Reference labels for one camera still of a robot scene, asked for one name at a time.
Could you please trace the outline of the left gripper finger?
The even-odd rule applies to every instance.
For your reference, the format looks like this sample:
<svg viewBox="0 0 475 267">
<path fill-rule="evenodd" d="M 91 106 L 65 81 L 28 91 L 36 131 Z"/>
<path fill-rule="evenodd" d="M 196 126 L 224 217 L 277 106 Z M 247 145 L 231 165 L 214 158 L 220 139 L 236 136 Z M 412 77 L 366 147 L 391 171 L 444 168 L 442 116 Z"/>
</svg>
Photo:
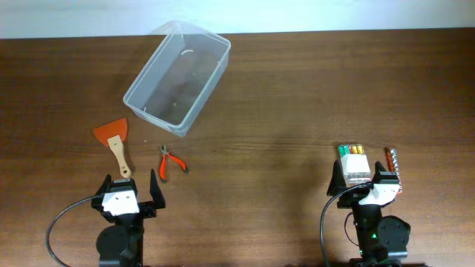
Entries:
<svg viewBox="0 0 475 267">
<path fill-rule="evenodd" d="M 112 178 L 110 174 L 107 174 L 103 183 L 95 193 L 96 196 L 103 196 L 104 194 L 108 193 L 111 189 Z"/>
<path fill-rule="evenodd" d="M 166 207 L 166 201 L 162 191 L 160 190 L 154 169 L 151 169 L 150 173 L 149 192 L 156 209 L 162 209 Z"/>
</svg>

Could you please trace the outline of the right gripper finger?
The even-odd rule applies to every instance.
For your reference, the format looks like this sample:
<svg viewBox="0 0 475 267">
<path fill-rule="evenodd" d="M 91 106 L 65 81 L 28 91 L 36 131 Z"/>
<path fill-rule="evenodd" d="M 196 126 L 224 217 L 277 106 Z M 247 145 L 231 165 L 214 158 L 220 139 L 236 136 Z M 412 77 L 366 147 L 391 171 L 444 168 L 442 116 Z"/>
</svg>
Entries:
<svg viewBox="0 0 475 267">
<path fill-rule="evenodd" d="M 327 196 L 335 196 L 347 189 L 341 164 L 338 160 L 334 161 L 332 167 L 332 178 L 327 189 Z"/>
<path fill-rule="evenodd" d="M 379 161 L 376 161 L 373 182 L 381 182 L 382 180 L 385 180 L 385 179 L 387 179 L 387 172 L 384 166 Z"/>
</svg>

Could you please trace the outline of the orange bit holder strip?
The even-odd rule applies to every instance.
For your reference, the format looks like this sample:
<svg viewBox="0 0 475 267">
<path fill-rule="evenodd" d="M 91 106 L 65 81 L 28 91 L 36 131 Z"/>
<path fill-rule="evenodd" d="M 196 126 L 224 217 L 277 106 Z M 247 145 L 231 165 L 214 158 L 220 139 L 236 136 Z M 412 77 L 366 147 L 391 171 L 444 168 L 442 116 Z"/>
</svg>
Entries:
<svg viewBox="0 0 475 267">
<path fill-rule="evenodd" d="M 393 172 L 398 179 L 400 180 L 400 171 L 399 171 L 399 163 L 397 157 L 397 150 L 395 148 L 385 148 L 384 149 L 387 165 L 390 172 Z"/>
</svg>

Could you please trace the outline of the pack of coloured markers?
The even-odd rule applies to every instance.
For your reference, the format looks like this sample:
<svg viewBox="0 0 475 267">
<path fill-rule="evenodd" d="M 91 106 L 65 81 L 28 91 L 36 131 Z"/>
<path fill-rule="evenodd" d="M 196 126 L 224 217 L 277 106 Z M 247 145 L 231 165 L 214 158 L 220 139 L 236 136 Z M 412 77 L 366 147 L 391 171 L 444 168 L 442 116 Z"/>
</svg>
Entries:
<svg viewBox="0 0 475 267">
<path fill-rule="evenodd" d="M 370 166 L 362 144 L 339 145 L 338 153 L 346 183 L 355 185 L 371 180 Z"/>
</svg>

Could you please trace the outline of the red handled cutting pliers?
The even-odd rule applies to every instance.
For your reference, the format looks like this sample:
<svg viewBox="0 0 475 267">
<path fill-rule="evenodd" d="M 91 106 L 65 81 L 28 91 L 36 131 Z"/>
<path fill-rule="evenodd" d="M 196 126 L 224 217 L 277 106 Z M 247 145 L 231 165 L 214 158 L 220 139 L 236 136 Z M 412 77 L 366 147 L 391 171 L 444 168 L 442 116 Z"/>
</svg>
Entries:
<svg viewBox="0 0 475 267">
<path fill-rule="evenodd" d="M 182 161 L 179 157 L 176 157 L 170 153 L 170 151 L 167 149 L 165 145 L 161 146 L 161 162 L 159 166 L 159 175 L 160 175 L 160 180 L 162 183 L 167 183 L 167 178 L 166 178 L 166 166 L 167 166 L 167 160 L 171 159 L 172 161 L 176 162 L 182 169 L 182 171 L 187 174 L 189 172 L 189 167 L 187 164 Z"/>
</svg>

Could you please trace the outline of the orange scraper wooden handle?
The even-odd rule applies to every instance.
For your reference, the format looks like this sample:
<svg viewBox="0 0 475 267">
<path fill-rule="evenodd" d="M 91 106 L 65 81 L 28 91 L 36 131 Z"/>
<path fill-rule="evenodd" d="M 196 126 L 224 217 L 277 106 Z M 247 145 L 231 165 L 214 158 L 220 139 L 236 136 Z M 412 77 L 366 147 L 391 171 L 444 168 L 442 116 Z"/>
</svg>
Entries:
<svg viewBox="0 0 475 267">
<path fill-rule="evenodd" d="M 127 135 L 128 123 L 126 118 L 114 120 L 94 129 L 94 136 L 97 140 L 112 151 L 117 160 L 119 172 L 124 178 L 130 178 L 132 175 L 125 158 L 124 142 Z"/>
</svg>

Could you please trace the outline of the clear plastic container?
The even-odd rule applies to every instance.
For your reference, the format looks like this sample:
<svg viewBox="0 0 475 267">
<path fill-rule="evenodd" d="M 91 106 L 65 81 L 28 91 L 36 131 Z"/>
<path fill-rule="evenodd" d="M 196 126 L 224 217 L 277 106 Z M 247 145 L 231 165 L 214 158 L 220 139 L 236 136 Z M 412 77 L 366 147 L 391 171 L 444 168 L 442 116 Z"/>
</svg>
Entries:
<svg viewBox="0 0 475 267">
<path fill-rule="evenodd" d="M 170 21 L 165 37 L 123 97 L 139 118 L 184 137 L 225 72 L 231 42 L 195 24 Z"/>
</svg>

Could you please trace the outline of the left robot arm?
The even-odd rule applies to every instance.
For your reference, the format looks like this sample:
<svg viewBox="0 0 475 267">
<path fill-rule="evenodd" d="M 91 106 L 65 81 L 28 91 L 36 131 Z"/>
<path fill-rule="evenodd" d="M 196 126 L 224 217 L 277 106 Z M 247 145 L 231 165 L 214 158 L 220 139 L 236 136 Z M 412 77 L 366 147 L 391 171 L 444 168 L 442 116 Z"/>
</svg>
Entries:
<svg viewBox="0 0 475 267">
<path fill-rule="evenodd" d="M 137 267 L 143 265 L 143 221 L 157 216 L 166 206 L 154 170 L 150 173 L 151 201 L 137 200 L 137 186 L 132 178 L 112 180 L 107 175 L 94 194 L 91 207 L 111 225 L 96 239 L 99 265 Z"/>
</svg>

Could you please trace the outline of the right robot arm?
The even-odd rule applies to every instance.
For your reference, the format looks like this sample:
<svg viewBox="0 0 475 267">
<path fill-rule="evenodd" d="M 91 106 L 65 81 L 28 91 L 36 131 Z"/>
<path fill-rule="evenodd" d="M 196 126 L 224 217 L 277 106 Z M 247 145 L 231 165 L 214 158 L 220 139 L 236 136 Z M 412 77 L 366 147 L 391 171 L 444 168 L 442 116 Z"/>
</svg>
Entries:
<svg viewBox="0 0 475 267">
<path fill-rule="evenodd" d="M 380 162 L 368 182 L 348 187 L 341 164 L 334 162 L 332 178 L 327 189 L 330 197 L 320 218 L 320 245 L 326 266 L 330 265 L 324 244 L 324 219 L 327 209 L 337 202 L 340 209 L 349 208 L 356 228 L 360 257 L 352 258 L 350 266 L 400 266 L 408 255 L 410 224 L 396 216 L 382 215 L 383 207 L 391 204 L 399 193 L 400 181 L 396 173 L 386 171 Z"/>
</svg>

